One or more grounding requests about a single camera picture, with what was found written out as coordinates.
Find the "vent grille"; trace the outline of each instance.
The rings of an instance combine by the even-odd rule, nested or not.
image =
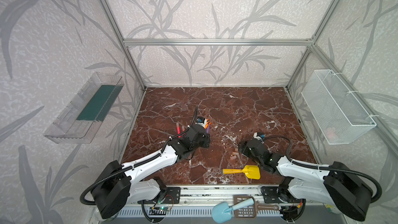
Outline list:
[[[206,207],[188,207],[188,206],[177,206],[173,207],[171,211],[166,213],[167,217],[211,217],[211,210],[213,206]],[[150,207],[146,207],[148,216],[150,217],[162,217],[158,215],[151,215]],[[275,210],[260,210],[257,213],[258,217],[280,217],[282,214]],[[143,217],[141,207],[124,207],[120,210],[117,217]]]

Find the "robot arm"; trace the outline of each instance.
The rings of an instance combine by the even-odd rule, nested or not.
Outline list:
[[[278,193],[283,199],[310,199],[337,207],[348,217],[364,221],[371,202],[381,196],[381,187],[372,177],[351,171],[344,164],[318,165],[290,159],[286,156],[270,153],[264,147],[263,133],[255,133],[254,138],[239,145],[239,152],[258,163],[263,170],[285,176],[279,185]],[[370,179],[377,188],[374,197],[372,189],[357,175]]]
[[[159,180],[141,181],[145,177],[171,166],[176,162],[193,156],[199,147],[208,148],[210,135],[206,132],[207,120],[197,117],[197,108],[191,123],[184,132],[170,137],[164,147],[140,159],[119,164],[110,162],[102,171],[96,182],[80,196],[86,205],[96,205],[103,219],[119,212],[129,202],[141,200],[162,200],[166,195]],[[94,201],[87,201],[85,196],[91,192]]]

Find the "wall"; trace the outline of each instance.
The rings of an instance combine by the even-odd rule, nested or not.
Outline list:
[[[123,149],[139,85],[97,0],[1,0],[0,32],[0,223],[82,223],[80,193]],[[94,140],[45,138],[93,72],[125,82]]]
[[[343,0],[317,45],[397,133],[398,0]],[[301,91],[315,69],[325,69],[311,54],[290,88],[323,163],[345,163],[376,178],[380,200],[371,204],[365,223],[396,223],[398,218],[398,160],[375,129],[351,144],[329,145]]]
[[[107,0],[124,38],[311,38],[331,0]],[[132,46],[151,86],[286,85],[304,47]]]

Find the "brown marble surface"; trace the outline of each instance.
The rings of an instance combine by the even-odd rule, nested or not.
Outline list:
[[[205,87],[148,88],[122,162],[128,162],[160,149],[168,136],[177,134],[176,122],[185,127],[192,120],[195,106],[198,116],[210,119],[210,148],[199,148],[191,161],[182,160],[161,169],[158,176],[166,185],[175,184],[279,184],[283,177],[261,171],[259,180],[243,173],[223,175],[222,169],[242,169],[255,164],[232,152],[239,142],[254,132],[283,135],[293,140],[291,157],[315,162],[296,115],[282,87]],[[288,143],[271,138],[269,151],[284,154]]]

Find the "light blue toy shovel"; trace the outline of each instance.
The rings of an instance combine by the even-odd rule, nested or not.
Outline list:
[[[213,220],[215,222],[223,223],[232,218],[232,212],[234,210],[244,208],[253,204],[253,198],[241,201],[240,203],[237,203],[232,207],[229,207],[227,202],[222,202],[213,207],[213,210],[211,211],[211,216],[213,217]]]

